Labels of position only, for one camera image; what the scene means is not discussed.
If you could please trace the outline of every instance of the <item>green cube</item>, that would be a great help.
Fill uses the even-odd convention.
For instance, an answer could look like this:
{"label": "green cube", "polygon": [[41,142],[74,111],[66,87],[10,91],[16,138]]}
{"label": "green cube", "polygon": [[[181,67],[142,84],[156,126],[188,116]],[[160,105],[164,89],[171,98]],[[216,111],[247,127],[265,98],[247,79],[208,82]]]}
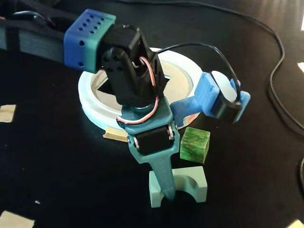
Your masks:
{"label": "green cube", "polygon": [[204,163],[209,149],[210,132],[187,127],[181,139],[180,158]]}

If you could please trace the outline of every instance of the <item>black cable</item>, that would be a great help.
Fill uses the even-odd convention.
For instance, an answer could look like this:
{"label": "black cable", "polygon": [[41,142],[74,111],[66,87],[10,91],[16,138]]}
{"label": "black cable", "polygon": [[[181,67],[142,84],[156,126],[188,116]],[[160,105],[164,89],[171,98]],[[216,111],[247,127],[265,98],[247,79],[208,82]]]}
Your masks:
{"label": "black cable", "polygon": [[213,46],[213,45],[210,45],[210,44],[201,43],[201,42],[182,43],[182,44],[176,44],[176,45],[173,45],[173,46],[166,47],[164,49],[158,50],[157,53],[160,54],[162,52],[169,51],[169,50],[172,50],[172,49],[175,49],[175,48],[184,47],[184,46],[205,46],[205,47],[208,47],[208,48],[211,48],[212,50],[214,50],[222,58],[222,60],[224,61],[224,63],[227,65],[229,71],[231,72],[231,74],[232,74],[231,77],[232,77],[232,79],[234,81],[234,84],[235,84],[236,90],[237,90],[237,99],[236,100],[237,101],[240,100],[240,98],[241,98],[241,90],[240,90],[240,86],[239,86],[239,83],[238,83],[237,75],[234,72],[234,70],[231,67],[231,65],[228,62],[228,60],[226,59],[226,57],[223,55],[223,53],[216,46]]}
{"label": "black cable", "polygon": [[32,18],[38,17],[42,20],[44,20],[50,27],[55,28],[56,24],[52,21],[51,18],[44,16],[38,12],[35,11],[20,11],[20,12],[15,12],[11,15],[13,18],[18,18],[22,16],[30,16]]}
{"label": "black cable", "polygon": [[208,7],[214,10],[219,10],[219,11],[223,11],[226,13],[230,13],[230,14],[234,14],[237,16],[240,16],[242,18],[246,18],[254,23],[256,23],[257,25],[259,25],[260,27],[262,27],[264,30],[266,30],[267,32],[269,32],[276,40],[280,52],[281,52],[281,56],[280,59],[278,61],[278,63],[275,65],[275,67],[273,68],[273,70],[270,73],[269,76],[269,87],[270,87],[270,91],[273,94],[274,100],[276,101],[276,103],[279,105],[279,107],[282,109],[282,111],[287,115],[287,117],[297,125],[297,127],[299,127],[301,130],[304,130],[304,126],[297,120],[295,119],[289,112],[288,110],[284,107],[284,105],[282,104],[282,102],[280,101],[278,95],[276,94],[276,91],[274,89],[273,86],[273,77],[275,72],[278,70],[278,68],[281,66],[284,58],[285,58],[285,50],[284,50],[284,46],[283,43],[279,37],[279,35],[271,28],[269,27],[267,24],[261,22],[260,20],[258,20],[255,17],[252,17],[248,14],[244,14],[244,13],[240,13],[231,9],[226,9],[223,7],[219,7],[219,6],[214,6],[208,3],[204,3],[204,2],[200,2],[200,1],[186,1],[186,0],[177,0],[177,1],[140,1],[140,0],[116,0],[117,2],[121,2],[121,3],[128,3],[128,4],[149,4],[149,5],[176,5],[176,6],[180,6],[180,5],[185,5],[185,6],[201,6],[201,7]]}
{"label": "black cable", "polygon": [[299,182],[302,193],[304,195],[304,157],[302,158],[300,165],[299,165]]}

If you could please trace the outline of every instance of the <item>red and white wire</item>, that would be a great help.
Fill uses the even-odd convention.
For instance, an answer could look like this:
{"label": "red and white wire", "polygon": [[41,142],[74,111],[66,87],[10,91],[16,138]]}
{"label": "red and white wire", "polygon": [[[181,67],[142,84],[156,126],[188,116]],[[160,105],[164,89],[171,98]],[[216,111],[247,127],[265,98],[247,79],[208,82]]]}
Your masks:
{"label": "red and white wire", "polygon": [[[152,86],[155,87],[156,86],[156,83],[155,83],[155,76],[154,76],[154,73],[153,73],[153,70],[152,70],[152,67],[151,67],[151,64],[149,63],[149,61],[141,56],[139,57],[139,60],[142,64],[145,64],[147,67],[148,67],[148,70],[149,70],[149,75],[150,75],[150,79],[151,79],[151,83],[152,83]],[[147,115],[145,115],[144,117],[138,119],[138,120],[126,120],[126,119],[123,119],[121,118],[120,116],[117,116],[117,120],[119,122],[122,122],[124,124],[141,124],[143,122],[145,122],[146,120],[148,120],[151,116],[153,116],[153,114],[156,112],[157,110],[157,106],[158,106],[158,102],[159,102],[159,98],[158,96],[156,96],[155,98],[155,104],[154,104],[154,108],[151,110],[151,112],[149,112]]]}

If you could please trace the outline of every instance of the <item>black table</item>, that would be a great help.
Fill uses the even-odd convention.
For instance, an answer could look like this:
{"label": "black table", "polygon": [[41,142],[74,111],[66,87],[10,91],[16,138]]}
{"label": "black table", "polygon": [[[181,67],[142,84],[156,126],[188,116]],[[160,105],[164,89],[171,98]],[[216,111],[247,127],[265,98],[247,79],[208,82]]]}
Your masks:
{"label": "black table", "polygon": [[[282,102],[304,123],[304,62],[300,0],[205,0],[258,17],[281,35],[286,60],[275,78]],[[0,105],[17,104],[14,122],[0,123],[0,205],[34,218],[35,227],[266,227],[283,228],[304,212],[296,166],[303,137],[290,131],[266,95],[279,58],[275,40],[239,17],[199,7],[125,5],[64,0],[57,8],[86,8],[139,26],[152,47],[202,41],[219,47],[251,94],[241,120],[227,125],[200,117],[192,127],[211,131],[203,165],[206,203],[178,192],[151,209],[149,165],[139,165],[123,142],[103,139],[78,98],[81,72],[26,54],[0,51]],[[225,72],[212,51],[181,48],[204,71]],[[197,164],[172,157],[173,168]]]}

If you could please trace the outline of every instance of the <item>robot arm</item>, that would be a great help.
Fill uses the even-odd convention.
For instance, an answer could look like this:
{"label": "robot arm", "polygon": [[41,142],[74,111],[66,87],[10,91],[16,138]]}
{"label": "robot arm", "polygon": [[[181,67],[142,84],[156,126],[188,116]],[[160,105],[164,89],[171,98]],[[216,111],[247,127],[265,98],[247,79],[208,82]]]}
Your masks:
{"label": "robot arm", "polygon": [[139,163],[152,166],[168,199],[175,196],[171,155],[180,145],[176,124],[182,125],[185,116],[197,112],[235,122],[250,99],[228,100],[222,90],[225,79],[208,74],[201,77],[193,98],[170,107],[163,95],[166,80],[157,53],[150,50],[138,28],[116,25],[113,15],[87,9],[77,17],[31,0],[2,1],[0,15],[1,49],[44,57],[81,71],[106,71],[116,100],[123,106],[118,120],[144,119],[139,124],[119,121],[129,134],[129,149]]}

